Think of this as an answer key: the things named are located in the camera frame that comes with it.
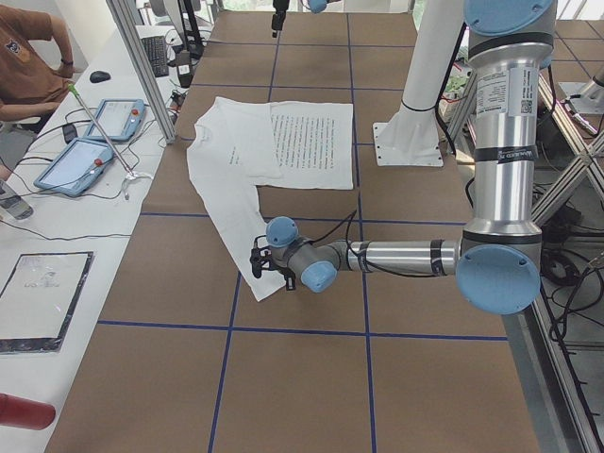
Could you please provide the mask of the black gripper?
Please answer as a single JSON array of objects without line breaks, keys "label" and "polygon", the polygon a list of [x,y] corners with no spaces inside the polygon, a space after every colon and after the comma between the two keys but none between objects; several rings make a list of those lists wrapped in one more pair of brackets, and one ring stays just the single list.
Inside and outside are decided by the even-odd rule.
[{"label": "black gripper", "polygon": [[282,29],[289,9],[289,0],[273,0],[274,14],[272,16],[271,28]]},{"label": "black gripper", "polygon": [[287,267],[279,266],[275,263],[270,263],[269,269],[271,271],[277,271],[283,276],[284,281],[285,281],[285,289],[287,291],[295,290],[294,272],[291,269],[289,269]]}]

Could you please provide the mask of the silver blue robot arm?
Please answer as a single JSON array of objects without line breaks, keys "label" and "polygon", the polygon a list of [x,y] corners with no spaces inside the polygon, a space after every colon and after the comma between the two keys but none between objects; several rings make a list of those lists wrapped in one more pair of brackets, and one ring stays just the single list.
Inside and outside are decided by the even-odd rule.
[{"label": "silver blue robot arm", "polygon": [[[326,9],[329,0],[309,0],[305,6],[312,13],[320,13]],[[283,25],[286,20],[287,11],[289,9],[290,1],[289,0],[273,0],[272,5],[274,8],[274,13],[271,21],[271,29],[273,36],[275,37],[279,31],[283,29]]]},{"label": "silver blue robot arm", "polygon": [[277,271],[320,293],[342,271],[399,277],[454,276],[475,307],[495,314],[529,306],[541,287],[542,232],[532,221],[538,82],[553,51],[552,1],[468,1],[462,7],[477,79],[473,216],[458,241],[317,245],[288,217],[271,220],[255,246],[255,277]]}]

